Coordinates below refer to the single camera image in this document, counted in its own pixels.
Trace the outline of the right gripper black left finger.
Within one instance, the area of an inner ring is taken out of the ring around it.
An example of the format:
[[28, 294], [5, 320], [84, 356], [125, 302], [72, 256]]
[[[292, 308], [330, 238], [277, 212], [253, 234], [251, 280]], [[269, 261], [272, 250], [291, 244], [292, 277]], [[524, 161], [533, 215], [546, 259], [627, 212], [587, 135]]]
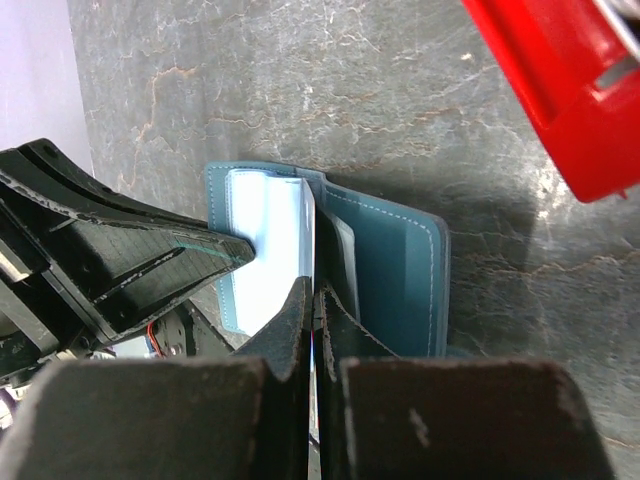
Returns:
[[5, 479], [304, 479], [311, 281], [219, 359], [62, 361], [1, 442]]

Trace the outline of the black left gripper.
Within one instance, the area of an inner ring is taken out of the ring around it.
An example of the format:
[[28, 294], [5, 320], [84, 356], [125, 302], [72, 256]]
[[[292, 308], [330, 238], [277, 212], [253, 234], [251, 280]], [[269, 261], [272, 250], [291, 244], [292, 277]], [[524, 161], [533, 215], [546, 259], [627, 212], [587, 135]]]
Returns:
[[142, 333], [253, 248], [112, 191], [40, 139], [1, 154], [1, 383]]

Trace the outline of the blue leather card holder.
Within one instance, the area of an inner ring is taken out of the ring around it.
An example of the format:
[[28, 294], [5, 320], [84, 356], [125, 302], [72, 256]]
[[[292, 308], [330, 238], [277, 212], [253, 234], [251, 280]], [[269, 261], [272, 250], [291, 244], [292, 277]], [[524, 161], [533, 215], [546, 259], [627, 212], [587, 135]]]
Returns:
[[213, 162], [205, 175], [210, 229], [255, 252], [215, 283], [225, 329], [256, 334], [295, 279], [310, 278], [301, 251], [306, 180], [316, 206], [314, 285], [331, 283], [346, 311], [395, 354], [447, 355], [451, 252], [440, 217], [291, 165]]

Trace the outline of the black VIP credit card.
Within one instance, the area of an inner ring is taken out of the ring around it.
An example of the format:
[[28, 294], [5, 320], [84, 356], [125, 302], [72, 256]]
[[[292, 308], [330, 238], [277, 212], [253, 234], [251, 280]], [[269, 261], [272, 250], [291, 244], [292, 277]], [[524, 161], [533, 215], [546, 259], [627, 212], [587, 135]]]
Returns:
[[[309, 183], [302, 181], [302, 207], [304, 214], [304, 227], [301, 251], [304, 253], [304, 272], [311, 278], [311, 292], [314, 292], [315, 281], [315, 213], [316, 206], [314, 195]], [[321, 478], [321, 462], [319, 450], [319, 426], [318, 426], [318, 403], [317, 403], [317, 380], [314, 339], [310, 343], [310, 404], [309, 404], [309, 478]]]

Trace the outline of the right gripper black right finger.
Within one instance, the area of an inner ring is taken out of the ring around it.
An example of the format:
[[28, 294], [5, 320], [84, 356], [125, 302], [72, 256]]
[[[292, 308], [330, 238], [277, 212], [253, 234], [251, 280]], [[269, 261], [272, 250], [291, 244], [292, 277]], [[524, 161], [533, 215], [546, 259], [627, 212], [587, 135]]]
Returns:
[[534, 358], [400, 358], [330, 287], [314, 316], [326, 479], [611, 479], [584, 396]]

